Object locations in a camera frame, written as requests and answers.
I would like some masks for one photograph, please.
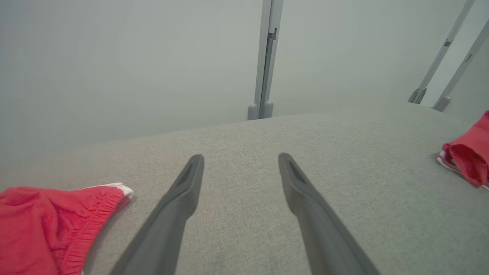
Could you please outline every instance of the white trim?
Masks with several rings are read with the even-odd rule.
[[[454,171],[454,172],[457,172],[457,173],[459,173],[459,174],[461,174],[461,175],[462,175],[462,173],[460,172],[460,169],[459,169],[459,170],[454,169],[454,168],[452,168],[452,167],[450,167],[450,166],[446,165],[446,164],[443,162],[443,160],[445,159],[445,157],[446,157],[446,152],[442,150],[442,151],[440,152],[440,154],[438,155],[438,157],[436,158],[436,160],[438,160],[438,162],[439,162],[439,163],[440,163],[440,164],[441,164],[443,167],[448,168],[448,169],[450,169],[450,170],[452,170],[452,171]],[[454,165],[455,165],[455,166],[458,168],[458,165],[457,165],[457,163],[455,162],[455,160],[454,160],[454,159],[452,159],[451,161],[452,161],[452,162],[453,162],[453,164],[454,164]],[[486,183],[485,185],[483,185],[483,186],[482,186],[482,187],[483,187],[485,190],[487,190],[487,191],[489,191],[489,186],[488,186],[488,184],[489,184],[489,183]]]
[[[122,190],[124,193],[124,196],[132,199],[134,196],[134,191],[130,189],[129,187],[123,185],[122,183],[109,183],[109,184],[102,184],[102,185],[96,185],[96,186],[90,186],[87,188],[93,188],[93,187],[99,187],[99,186],[107,186],[107,187],[116,187]]]

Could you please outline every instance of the white wall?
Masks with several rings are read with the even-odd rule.
[[[0,1],[0,163],[246,120],[261,0]]]
[[[285,0],[270,90],[273,115],[378,100],[407,102],[465,0]]]
[[[489,38],[471,59],[450,94],[450,104],[444,110],[444,113],[459,119],[467,129],[489,110]]]

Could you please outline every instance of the gray fabric surface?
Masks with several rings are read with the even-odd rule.
[[[189,157],[205,157],[177,274],[308,274],[277,156],[290,153],[383,274],[487,274],[489,192],[436,163],[456,122],[415,105],[338,108],[119,140],[3,167],[1,186],[123,182],[133,201],[86,263],[107,274]]]

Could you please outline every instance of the gray metal bar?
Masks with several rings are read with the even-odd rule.
[[[416,101],[414,103],[420,104],[421,101],[423,100],[424,95],[426,94],[426,88],[424,88],[419,94],[418,97],[416,98]]]
[[[462,23],[464,22],[465,18],[467,17],[467,14],[470,11],[474,2],[475,2],[475,0],[467,0],[467,2],[465,2],[465,5],[462,8],[462,11],[460,12],[459,16],[457,17],[457,20],[455,20],[455,23],[453,24],[452,29],[450,30],[450,32],[448,33],[448,36],[446,37],[446,40],[443,43],[443,46],[440,48],[440,51],[438,51],[438,54],[437,54],[435,60],[433,60],[433,63],[431,64],[430,68],[428,69],[428,72],[424,76],[424,79],[421,81],[421,84],[418,87],[420,89],[420,91],[422,91],[424,88],[426,88],[428,86],[428,83],[433,78],[433,75],[435,74],[436,70],[440,66],[440,63],[442,62],[443,58],[445,57],[446,52],[448,51],[448,47],[450,47],[450,44],[452,43],[453,39],[455,39],[455,36],[457,35],[458,31],[460,30],[460,27],[462,27]],[[421,100],[418,100],[420,96],[421,96],[421,93],[419,93],[418,96],[415,98],[415,100],[414,100],[415,103],[417,103],[417,102],[421,103]]]
[[[414,103],[414,100],[418,96],[419,92],[420,92],[420,89],[414,90],[414,92],[411,94],[411,97],[409,98],[409,100],[407,102]]]
[[[266,107],[266,102],[269,99],[270,95],[270,87],[269,87],[269,82],[268,79],[269,77],[271,78],[271,72],[270,72],[270,62],[272,60],[273,56],[273,44],[276,41],[277,38],[277,29],[274,30],[273,33],[268,33],[268,40],[267,40],[267,53],[265,55],[265,69],[263,73],[263,84],[262,84],[262,95],[260,99],[260,114],[259,118],[268,118],[271,117],[271,112],[270,110],[270,104],[268,104],[268,107]]]
[[[484,40],[489,36],[489,21],[486,23],[484,28],[482,29],[481,33],[477,37],[477,39],[474,41],[474,44],[470,48],[470,51],[468,52],[467,56],[464,58],[464,60],[461,62],[460,66],[458,67],[457,71],[453,75],[452,79],[450,79],[450,82],[446,86],[446,88],[443,90],[442,95],[440,95],[440,98],[436,102],[436,104],[432,107],[435,110],[444,110],[446,106],[450,103],[449,101],[446,101],[446,98],[449,98],[448,96],[450,93],[453,91],[453,88],[455,88],[455,85],[458,83],[462,75],[464,74],[465,70],[467,69],[470,61],[472,61],[475,58],[475,54],[478,52],[479,48],[481,47],[481,44],[484,42]]]
[[[260,41],[258,46],[258,65],[256,69],[255,101],[248,107],[248,120],[260,117],[260,103],[262,100],[263,77],[265,71],[265,58],[267,54],[268,27],[272,0],[263,0],[262,21],[260,24]]]

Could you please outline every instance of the red fabric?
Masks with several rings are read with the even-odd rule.
[[[0,275],[80,275],[100,229],[127,204],[124,197],[108,186],[0,193]]]
[[[443,145],[446,165],[459,170],[473,185],[489,182],[489,111],[465,135]]]

